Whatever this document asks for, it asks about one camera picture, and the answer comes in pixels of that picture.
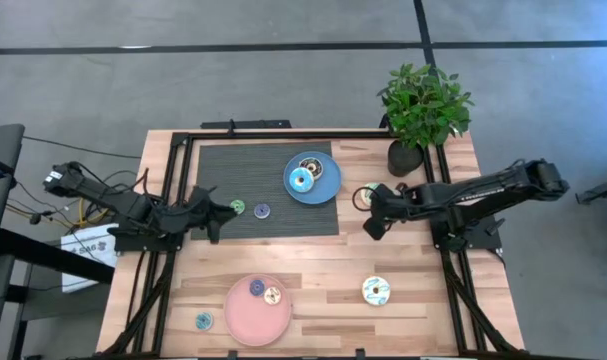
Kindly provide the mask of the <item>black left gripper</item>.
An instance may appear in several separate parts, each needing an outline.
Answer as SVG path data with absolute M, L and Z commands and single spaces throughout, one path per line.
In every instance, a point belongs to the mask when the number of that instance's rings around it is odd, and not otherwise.
M 211 244 L 219 243 L 219 226 L 214 224 L 211 219 L 213 215 L 212 210 L 213 202 L 210 198 L 210 190 L 201 188 L 195 185 L 192 188 L 192 192 L 189 195 L 187 201 L 182 205 L 182 209 L 185 211 L 184 217 L 184 232 L 189 232 L 191 229 L 197 227 L 205 229 L 207 237 Z M 238 200 L 234 199 L 226 204 L 218 204 L 218 208 L 221 211 L 238 213 Z M 223 226 L 235 219 L 235 215 L 223 215 L 219 218 L 219 225 Z

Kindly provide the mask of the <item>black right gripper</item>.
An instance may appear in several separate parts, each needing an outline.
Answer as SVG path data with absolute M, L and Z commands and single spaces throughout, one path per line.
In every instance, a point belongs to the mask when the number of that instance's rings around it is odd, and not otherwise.
M 367 187 L 370 192 L 370 217 L 363 228 L 374 240 L 381 240 L 395 222 L 417 219 L 417 208 L 403 195 L 397 195 L 387 186 Z

